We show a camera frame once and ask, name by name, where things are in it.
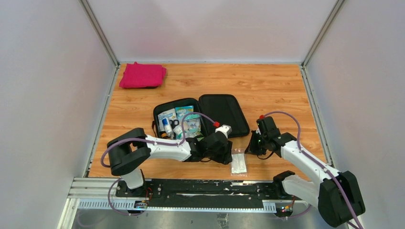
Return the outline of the clear bag white gauze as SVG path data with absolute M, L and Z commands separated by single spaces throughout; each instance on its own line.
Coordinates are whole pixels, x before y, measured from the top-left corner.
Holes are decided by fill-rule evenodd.
M 241 148 L 231 151 L 231 175 L 232 176 L 247 176 L 247 166 L 245 160 L 245 150 Z

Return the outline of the teal edged small packet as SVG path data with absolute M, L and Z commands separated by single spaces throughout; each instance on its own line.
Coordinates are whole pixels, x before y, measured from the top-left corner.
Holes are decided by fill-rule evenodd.
M 201 119 L 199 114 L 187 116 L 183 124 L 186 138 L 201 135 Z

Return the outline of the white bottle green label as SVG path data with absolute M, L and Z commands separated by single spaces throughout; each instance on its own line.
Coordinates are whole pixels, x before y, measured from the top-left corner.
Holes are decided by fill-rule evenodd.
M 173 131 L 177 140 L 183 139 L 186 133 L 181 125 L 176 126 Z

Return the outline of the black red medicine case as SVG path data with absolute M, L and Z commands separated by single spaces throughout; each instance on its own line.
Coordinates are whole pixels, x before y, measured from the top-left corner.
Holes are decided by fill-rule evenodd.
M 158 115 L 176 107 L 192 105 L 194 111 L 202 113 L 219 122 L 222 125 L 229 125 L 232 131 L 229 138 L 242 137 L 250 133 L 247 120 L 237 99 L 231 94 L 204 94 L 198 100 L 194 98 L 182 98 L 157 105 L 153 109 L 152 122 L 153 131 L 156 137 L 161 137 L 164 129 Z

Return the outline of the black handled scissors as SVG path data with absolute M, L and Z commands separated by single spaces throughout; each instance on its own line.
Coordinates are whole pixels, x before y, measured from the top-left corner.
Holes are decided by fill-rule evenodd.
M 179 122 L 178 119 L 170 120 L 170 125 L 171 125 L 171 128 L 172 128 L 172 129 L 174 129 L 176 126 L 178 126 L 179 123 L 180 123 L 180 122 Z

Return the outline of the blue cotton swab packet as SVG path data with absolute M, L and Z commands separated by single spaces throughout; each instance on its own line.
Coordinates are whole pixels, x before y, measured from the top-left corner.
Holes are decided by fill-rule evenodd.
M 189 105 L 189 106 L 175 107 L 175 112 L 177 119 L 181 121 L 186 114 L 194 112 L 194 106 Z

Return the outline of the brown medicine bottle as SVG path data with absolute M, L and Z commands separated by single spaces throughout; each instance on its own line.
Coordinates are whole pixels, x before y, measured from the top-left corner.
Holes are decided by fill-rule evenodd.
M 160 132 L 160 138 L 162 138 L 162 139 L 170 139 L 170 137 L 164 131 Z

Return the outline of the white blue paper packet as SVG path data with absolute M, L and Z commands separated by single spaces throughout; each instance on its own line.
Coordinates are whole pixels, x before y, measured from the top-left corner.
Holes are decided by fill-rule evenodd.
M 158 114 L 158 125 L 159 125 L 160 132 L 165 131 L 164 125 L 162 123 L 162 120 L 164 118 L 168 118 L 169 120 L 177 120 L 177 114 L 176 114 L 175 108 L 169 109 L 167 111 L 164 111 L 164 112 Z

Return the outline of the white tube blue label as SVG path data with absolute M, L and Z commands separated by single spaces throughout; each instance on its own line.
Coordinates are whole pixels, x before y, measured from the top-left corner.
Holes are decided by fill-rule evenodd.
M 162 119 L 162 124 L 163 124 L 163 128 L 165 130 L 165 133 L 167 134 L 167 136 L 171 139 L 174 138 L 174 131 L 173 128 L 171 126 L 170 120 L 169 118 L 165 117 Z

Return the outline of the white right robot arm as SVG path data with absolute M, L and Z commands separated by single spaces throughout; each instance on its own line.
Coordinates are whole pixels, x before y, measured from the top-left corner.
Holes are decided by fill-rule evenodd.
M 331 227 L 338 227 L 354 220 L 360 229 L 358 217 L 366 212 L 356 176 L 341 172 L 316 158 L 300 143 L 297 136 L 281 133 L 274 119 L 262 115 L 256 120 L 257 130 L 247 149 L 248 154 L 263 155 L 267 151 L 276 154 L 301 170 L 306 181 L 292 171 L 285 171 L 273 177 L 273 194 L 278 199 L 294 196 L 315 207 L 323 220 Z

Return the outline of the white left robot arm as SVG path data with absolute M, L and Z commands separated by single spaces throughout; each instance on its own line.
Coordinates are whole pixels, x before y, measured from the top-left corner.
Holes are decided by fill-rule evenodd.
M 107 144 L 111 174 L 121 177 L 128 191 L 135 197 L 146 192 L 146 184 L 140 165 L 148 159 L 172 159 L 181 162 L 200 162 L 208 158 L 221 164 L 232 161 L 232 143 L 228 140 L 231 127 L 222 125 L 214 133 L 198 140 L 161 139 L 145 134 L 143 128 L 135 128 Z

